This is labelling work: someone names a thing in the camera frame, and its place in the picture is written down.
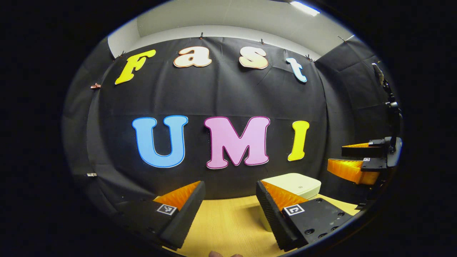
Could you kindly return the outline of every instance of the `ceiling light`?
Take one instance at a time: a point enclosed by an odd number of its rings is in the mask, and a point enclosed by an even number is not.
[[[312,16],[318,15],[320,12],[317,11],[316,9],[313,9],[311,7],[308,7],[300,2],[290,2],[291,5],[295,6],[296,8],[300,9],[303,12],[306,12]]]

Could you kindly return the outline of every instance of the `white wall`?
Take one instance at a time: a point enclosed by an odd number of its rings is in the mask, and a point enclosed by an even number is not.
[[[204,37],[236,37],[242,39],[249,39],[260,42],[262,38],[265,44],[274,45],[280,48],[284,48],[303,56],[307,56],[313,60],[317,60],[320,55],[309,50],[308,48],[301,46],[297,43],[294,43],[290,40],[284,39],[282,37],[243,27],[234,27],[234,26],[223,26],[223,25],[200,25],[200,26],[190,26],[190,27],[179,27],[175,29],[170,29],[166,31],[157,32],[150,34],[145,37],[139,38],[135,43],[131,44],[128,51],[132,51],[144,46],[148,46],[154,43],[163,42],[172,39],[178,38],[187,38],[187,37],[199,37],[203,32]]]
[[[108,36],[108,45],[111,53],[114,57],[130,51],[132,45],[134,45],[140,39],[140,33],[138,32],[137,18],[127,22],[122,27],[114,31]]]

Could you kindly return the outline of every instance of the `letter u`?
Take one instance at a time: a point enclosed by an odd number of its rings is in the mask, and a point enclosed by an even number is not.
[[[154,148],[152,129],[157,125],[154,118],[137,118],[132,122],[136,130],[138,152],[141,159],[157,168],[171,168],[184,160],[184,125],[188,122],[186,116],[172,115],[164,118],[164,124],[170,129],[171,153],[159,155]]]

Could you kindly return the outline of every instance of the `white container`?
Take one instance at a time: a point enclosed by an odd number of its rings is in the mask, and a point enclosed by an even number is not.
[[[299,195],[307,200],[311,200],[319,193],[321,182],[317,179],[307,177],[298,173],[288,173],[276,177],[262,179],[263,181]],[[271,231],[270,224],[266,220],[265,214],[260,207],[260,221],[265,229]]]

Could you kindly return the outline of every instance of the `ceiling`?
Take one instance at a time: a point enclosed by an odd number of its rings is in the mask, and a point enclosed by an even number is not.
[[[308,15],[274,0],[172,0],[137,18],[141,37],[178,27],[227,25],[267,32],[320,55],[353,35],[329,15]]]

